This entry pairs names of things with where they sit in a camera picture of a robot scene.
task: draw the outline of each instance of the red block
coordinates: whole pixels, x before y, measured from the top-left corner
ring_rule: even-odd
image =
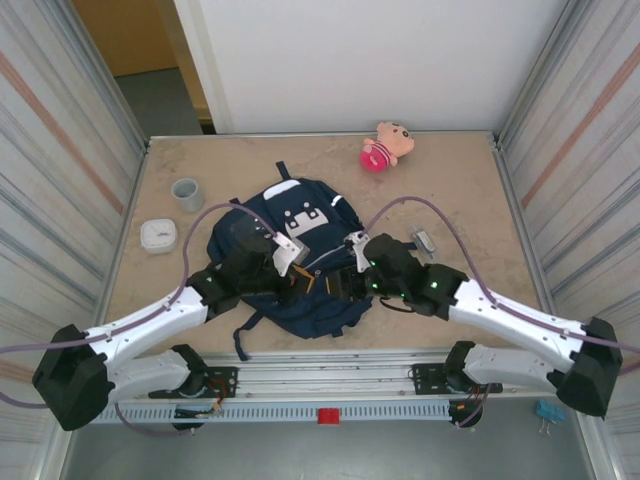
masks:
[[[319,408],[318,425],[340,425],[340,409]]]

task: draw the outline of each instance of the wooden table surface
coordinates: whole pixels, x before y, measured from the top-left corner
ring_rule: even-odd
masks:
[[[451,219],[467,244],[490,288],[537,307],[537,301],[504,191],[485,134],[416,135],[415,150],[396,168],[379,174],[358,163],[362,136],[202,137],[154,139],[142,179],[122,262],[107,313],[107,321],[123,317],[167,294],[182,275],[180,248],[150,255],[140,247],[140,226],[154,218],[170,218],[179,242],[198,213],[182,212],[171,196],[171,185],[194,178],[206,196],[205,205],[238,197],[244,201],[280,180],[275,167],[283,160],[292,176],[325,181],[342,194],[366,223],[390,200],[401,195],[423,196]],[[211,227],[224,212],[214,212],[196,231],[189,248],[192,271],[208,263],[206,244]],[[417,203],[398,205],[376,224],[372,234],[387,232],[408,241],[408,227],[427,230],[438,261],[470,273],[446,226]],[[162,351],[188,343],[201,353],[233,351],[233,331],[252,309],[241,304],[206,325],[185,331],[160,344]],[[256,351],[449,347],[457,340],[486,345],[505,344],[486,332],[437,318],[402,314],[374,306],[344,336],[303,340],[264,319],[242,334],[250,354]]]

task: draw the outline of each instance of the gray cup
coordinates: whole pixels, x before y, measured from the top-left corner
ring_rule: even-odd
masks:
[[[204,205],[204,194],[192,178],[181,178],[171,187],[171,195],[185,212],[197,212]]]

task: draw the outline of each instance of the pink plush toy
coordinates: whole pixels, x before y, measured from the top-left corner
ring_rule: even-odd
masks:
[[[360,164],[371,172],[381,172],[389,165],[395,167],[398,157],[413,150],[414,142],[407,129],[397,123],[378,124],[378,139],[364,139]]]

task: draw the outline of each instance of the doorway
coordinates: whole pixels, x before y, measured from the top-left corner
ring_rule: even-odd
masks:
[[[173,0],[72,0],[147,137],[215,133]]]

